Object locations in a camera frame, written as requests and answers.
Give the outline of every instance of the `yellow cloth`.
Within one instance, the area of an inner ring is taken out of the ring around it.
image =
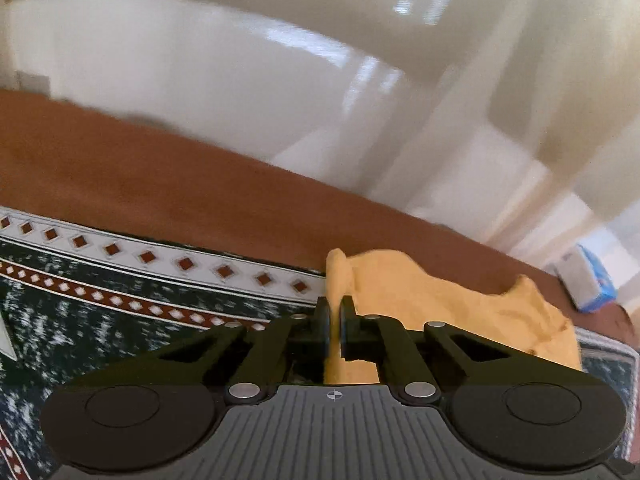
[[[373,363],[340,358],[339,307],[353,296],[361,316],[399,319],[408,330],[427,321],[444,321],[558,364],[582,370],[574,326],[547,303],[536,285],[520,276],[505,294],[487,296],[434,278],[399,251],[371,251],[347,258],[340,249],[326,262],[326,296],[331,306],[331,344],[327,384],[377,383]]]

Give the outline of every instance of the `ridged surface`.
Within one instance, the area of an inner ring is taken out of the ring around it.
[[[258,406],[231,409],[199,449],[165,468],[51,480],[506,480],[532,478],[470,452],[439,412],[398,403],[386,386],[281,386]],[[558,476],[541,476],[546,480]],[[614,480],[604,466],[566,480]]]

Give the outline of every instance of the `silver screw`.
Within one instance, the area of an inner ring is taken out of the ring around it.
[[[260,386],[253,383],[238,383],[229,388],[229,394],[236,399],[251,399],[260,393]]]
[[[423,399],[425,397],[431,397],[437,392],[437,389],[431,383],[417,381],[415,383],[407,384],[407,386],[404,387],[404,392],[412,397]]]

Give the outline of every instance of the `beige curtain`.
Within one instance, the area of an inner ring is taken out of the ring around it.
[[[640,0],[13,0],[6,38],[53,98],[537,266],[640,198]]]

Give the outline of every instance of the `brown diamond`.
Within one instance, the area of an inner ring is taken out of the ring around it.
[[[78,249],[79,249],[80,247],[84,247],[85,245],[88,245],[88,244],[89,244],[89,242],[87,242],[87,241],[86,241],[86,238],[85,238],[84,236],[82,236],[82,235],[78,235],[77,237],[72,238],[72,239],[71,239],[71,242],[72,242],[72,244],[73,244],[73,245],[75,245],[75,246],[76,246],[76,248],[78,248]]]
[[[104,252],[107,253],[109,256],[118,254],[121,251],[121,249],[118,247],[117,243],[115,242],[107,246],[104,246],[103,249],[104,249]]]
[[[309,286],[302,280],[296,280],[295,282],[291,283],[291,286],[300,294],[304,294],[309,288]]]
[[[156,260],[156,255],[151,251],[145,251],[144,253],[140,254],[140,259],[146,264],[150,264],[153,260]]]
[[[51,229],[47,229],[44,231],[44,237],[50,241],[58,238],[58,231],[56,231],[53,227]]]
[[[262,274],[258,274],[255,279],[258,281],[258,283],[260,283],[262,286],[267,286],[269,285],[272,281],[273,278],[268,275],[266,272],[263,272]]]
[[[220,278],[223,278],[224,280],[226,280],[229,276],[233,276],[235,274],[235,271],[228,265],[223,265],[222,267],[218,267],[216,269],[216,272],[218,273]]]
[[[196,266],[196,264],[193,263],[193,260],[191,260],[188,256],[185,256],[183,259],[178,260],[176,262],[176,264],[178,265],[178,267],[180,267],[182,270],[189,270],[189,269],[193,269],[193,267]]]

